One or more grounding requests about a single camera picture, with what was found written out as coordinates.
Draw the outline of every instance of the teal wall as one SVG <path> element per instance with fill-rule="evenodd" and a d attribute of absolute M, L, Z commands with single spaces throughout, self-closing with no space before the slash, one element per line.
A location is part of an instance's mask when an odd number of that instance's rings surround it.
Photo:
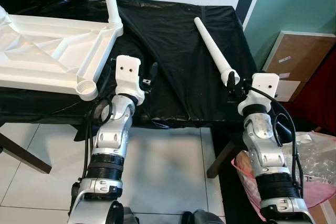
<path fill-rule="evenodd" d="M 335 33 L 336 0 L 257 0 L 245 36 L 261 68 L 281 30 Z"/>

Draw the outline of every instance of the black plastic sheet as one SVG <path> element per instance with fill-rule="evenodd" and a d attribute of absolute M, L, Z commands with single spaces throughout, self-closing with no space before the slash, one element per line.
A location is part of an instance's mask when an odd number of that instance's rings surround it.
<path fill-rule="evenodd" d="M 230 99 L 220 74 L 193 19 L 201 18 L 241 80 L 251 78 L 256 66 L 234 9 L 147 0 L 118 0 L 124 35 L 115 42 L 98 80 L 99 97 L 80 101 L 70 94 L 0 88 L 0 120 L 81 124 L 92 105 L 112 97 L 115 59 L 130 55 L 141 60 L 140 74 L 159 63 L 154 87 L 137 107 L 134 126 L 201 127 L 242 123 L 238 101 Z M 35 2 L 16 14 L 107 22 L 105 1 L 61 0 Z"/>

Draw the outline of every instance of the table leg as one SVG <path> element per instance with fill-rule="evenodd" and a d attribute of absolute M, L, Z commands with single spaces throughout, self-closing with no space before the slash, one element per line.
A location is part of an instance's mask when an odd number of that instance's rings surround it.
<path fill-rule="evenodd" d="M 9 155 L 14 156 L 16 159 L 24 162 L 30 167 L 37 169 L 43 173 L 50 173 L 51 166 L 44 163 L 42 160 L 38 159 L 32 153 L 26 151 L 18 144 L 14 143 L 12 140 L 0 133 L 0 146 L 3 148 L 4 152 Z"/>
<path fill-rule="evenodd" d="M 227 165 L 231 162 L 231 160 L 237 156 L 237 154 L 241 151 L 240 148 L 238 148 L 233 141 L 229 141 L 227 145 L 224 147 L 224 149 L 221 151 L 219 156 L 216 158 L 216 160 L 212 163 L 212 165 L 209 167 L 208 171 L 206 172 L 206 175 L 208 178 L 215 178 L 218 173 L 219 169 L 223 165 Z"/>

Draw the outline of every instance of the tiled floor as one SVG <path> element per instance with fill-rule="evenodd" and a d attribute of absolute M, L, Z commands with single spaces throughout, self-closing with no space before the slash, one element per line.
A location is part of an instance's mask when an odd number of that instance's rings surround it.
<path fill-rule="evenodd" d="M 66 223 L 71 185 L 81 175 L 84 144 L 69 125 L 6 124 L 0 132 L 52 165 L 42 174 L 0 155 L 0 224 Z M 207 179 L 214 160 L 209 129 L 132 128 L 120 201 L 142 224 L 178 224 L 202 208 L 224 219 L 219 180 Z"/>

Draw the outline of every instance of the black tablecloth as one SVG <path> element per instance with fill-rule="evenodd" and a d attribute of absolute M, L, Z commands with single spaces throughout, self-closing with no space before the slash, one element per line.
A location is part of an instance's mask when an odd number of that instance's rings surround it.
<path fill-rule="evenodd" d="M 118 7 L 124 35 L 115 42 L 98 80 L 97 99 L 113 96 L 115 58 L 130 55 L 141 59 L 143 77 L 153 62 L 159 63 L 154 87 L 137 108 L 134 126 L 156 127 L 160 123 L 161 127 L 200 127 L 242 122 L 238 102 L 228 98 L 193 21 L 196 16 L 201 18 L 241 80 L 251 78 L 256 66 L 231 6 L 118 0 Z M 15 14 L 96 22 L 108 19 L 105 1 L 35 2 Z M 81 124 L 97 99 L 85 102 L 71 94 L 0 88 L 0 121 Z"/>

